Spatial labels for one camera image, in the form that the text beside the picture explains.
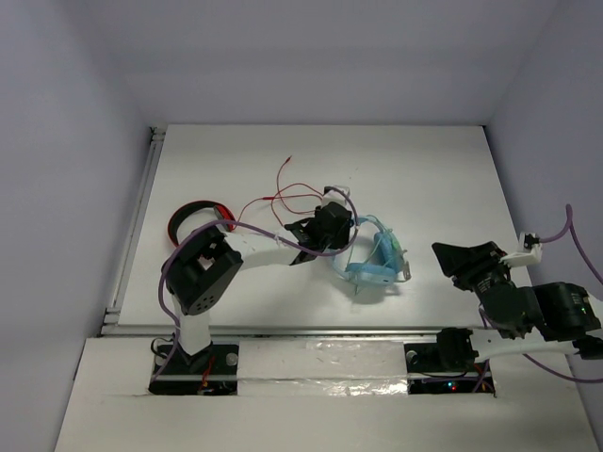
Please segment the light blue headphones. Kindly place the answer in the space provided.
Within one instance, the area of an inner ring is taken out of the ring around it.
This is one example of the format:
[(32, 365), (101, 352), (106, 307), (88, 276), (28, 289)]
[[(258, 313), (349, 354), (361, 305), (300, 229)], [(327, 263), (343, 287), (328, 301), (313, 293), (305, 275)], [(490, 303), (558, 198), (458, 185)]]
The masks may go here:
[(376, 228), (372, 248), (367, 257), (358, 262), (351, 260), (354, 246), (345, 254), (330, 258), (331, 267), (340, 279), (354, 286), (358, 294), (369, 287), (390, 287), (412, 279), (407, 250), (400, 244), (394, 231), (374, 215), (358, 218), (357, 226), (370, 224)]

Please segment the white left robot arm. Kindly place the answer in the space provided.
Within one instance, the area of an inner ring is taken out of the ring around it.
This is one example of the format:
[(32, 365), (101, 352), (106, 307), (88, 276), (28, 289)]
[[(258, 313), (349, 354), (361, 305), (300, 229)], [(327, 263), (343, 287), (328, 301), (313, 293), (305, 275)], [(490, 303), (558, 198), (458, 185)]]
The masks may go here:
[(336, 256), (352, 244), (359, 218), (353, 207), (329, 202), (308, 219), (272, 233), (240, 223), (245, 234), (227, 233), (219, 222), (194, 231), (161, 270), (161, 291), (175, 308), (177, 361), (188, 371), (209, 360), (209, 310), (226, 292), (237, 273), (263, 266), (296, 266), (318, 257)]

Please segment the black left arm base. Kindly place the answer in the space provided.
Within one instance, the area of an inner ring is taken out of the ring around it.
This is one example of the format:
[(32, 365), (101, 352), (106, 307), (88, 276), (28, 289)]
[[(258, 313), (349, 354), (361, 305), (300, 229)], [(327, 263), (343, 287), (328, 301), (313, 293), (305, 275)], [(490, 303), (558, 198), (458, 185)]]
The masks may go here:
[(154, 362), (148, 391), (155, 396), (236, 396), (238, 344), (214, 344), (186, 357), (173, 339), (155, 338)]

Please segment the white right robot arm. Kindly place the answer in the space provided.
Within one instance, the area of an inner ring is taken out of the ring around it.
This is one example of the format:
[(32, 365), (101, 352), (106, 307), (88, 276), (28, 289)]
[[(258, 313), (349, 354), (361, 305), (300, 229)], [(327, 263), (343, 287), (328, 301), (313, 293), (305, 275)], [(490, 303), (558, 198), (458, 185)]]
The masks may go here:
[(434, 356), (447, 370), (459, 370), (495, 356), (554, 351), (585, 360), (602, 357), (602, 330), (589, 292), (569, 282), (518, 286), (511, 270), (541, 262), (543, 244), (521, 234), (508, 253), (490, 241), (474, 247), (435, 242), (432, 250), (453, 285), (473, 293), (488, 329), (446, 328), (436, 335)]

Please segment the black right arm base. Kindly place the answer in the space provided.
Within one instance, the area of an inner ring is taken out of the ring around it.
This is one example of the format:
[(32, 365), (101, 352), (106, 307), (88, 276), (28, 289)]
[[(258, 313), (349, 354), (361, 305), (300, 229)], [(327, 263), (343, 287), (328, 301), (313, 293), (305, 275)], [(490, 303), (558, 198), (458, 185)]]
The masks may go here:
[(410, 395), (497, 396), (488, 360), (479, 361), (470, 329), (446, 328), (434, 342), (404, 345)]

